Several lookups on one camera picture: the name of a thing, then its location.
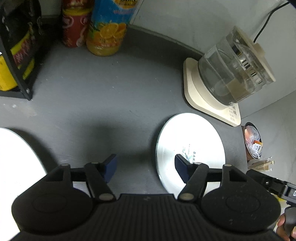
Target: cream-colored kettle base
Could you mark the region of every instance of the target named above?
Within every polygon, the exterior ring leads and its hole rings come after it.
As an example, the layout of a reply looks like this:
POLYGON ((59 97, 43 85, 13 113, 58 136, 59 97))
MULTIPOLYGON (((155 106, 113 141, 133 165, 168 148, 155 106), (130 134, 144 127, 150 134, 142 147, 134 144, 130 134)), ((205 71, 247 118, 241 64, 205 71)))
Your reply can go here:
POLYGON ((183 64, 184 73, 184 91, 185 97, 189 104, 197 110, 200 110, 210 116, 213 116, 231 126, 239 126, 241 123, 239 106, 235 104, 230 107, 226 107, 223 110, 217 110, 210 106, 197 91, 193 81, 191 72, 192 69, 197 66, 198 61, 192 58, 187 58, 183 64))

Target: black mechanical arm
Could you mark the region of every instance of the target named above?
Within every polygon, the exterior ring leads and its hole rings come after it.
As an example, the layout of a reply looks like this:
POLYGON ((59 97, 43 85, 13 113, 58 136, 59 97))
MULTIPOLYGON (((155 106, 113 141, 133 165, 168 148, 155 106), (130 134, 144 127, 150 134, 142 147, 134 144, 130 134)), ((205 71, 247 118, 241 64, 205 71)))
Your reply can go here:
POLYGON ((103 163, 76 169, 62 164, 51 171, 13 202, 20 233, 12 240, 280 241, 273 228, 281 207, 268 191, 288 200, 296 190, 254 170, 246 175, 229 164, 211 169, 178 154, 175 167, 186 186, 177 199, 172 194, 116 199, 107 185, 116 165, 113 154, 103 163), (73 181, 86 182, 90 196, 73 181), (216 181, 220 187, 204 195, 207 182, 216 181))

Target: orange juice container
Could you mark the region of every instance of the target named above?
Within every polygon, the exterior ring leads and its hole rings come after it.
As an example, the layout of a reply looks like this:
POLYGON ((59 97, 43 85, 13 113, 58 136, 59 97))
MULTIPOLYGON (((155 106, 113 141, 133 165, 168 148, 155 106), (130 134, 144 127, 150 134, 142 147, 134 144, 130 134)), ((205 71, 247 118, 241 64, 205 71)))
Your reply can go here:
POLYGON ((86 45, 98 56, 116 53, 138 0, 95 0, 86 45))

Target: yellow lid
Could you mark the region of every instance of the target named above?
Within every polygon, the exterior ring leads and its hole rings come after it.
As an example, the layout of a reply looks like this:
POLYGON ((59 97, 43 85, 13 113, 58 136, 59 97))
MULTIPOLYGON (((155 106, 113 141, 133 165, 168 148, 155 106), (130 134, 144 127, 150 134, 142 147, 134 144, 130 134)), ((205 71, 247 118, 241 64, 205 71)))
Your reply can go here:
POLYGON ((91 12, 91 8, 68 8, 63 9, 63 14, 70 16, 82 16, 91 12))

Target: glass kettle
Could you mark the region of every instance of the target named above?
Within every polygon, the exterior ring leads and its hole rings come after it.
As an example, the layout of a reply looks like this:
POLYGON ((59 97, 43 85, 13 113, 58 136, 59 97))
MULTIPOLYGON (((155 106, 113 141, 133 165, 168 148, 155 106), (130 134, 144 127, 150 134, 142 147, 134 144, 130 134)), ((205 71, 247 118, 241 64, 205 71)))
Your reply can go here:
POLYGON ((261 46, 254 44, 238 27, 201 57, 192 71, 192 79, 198 91, 204 89, 199 91, 202 98, 218 110, 275 81, 261 46))

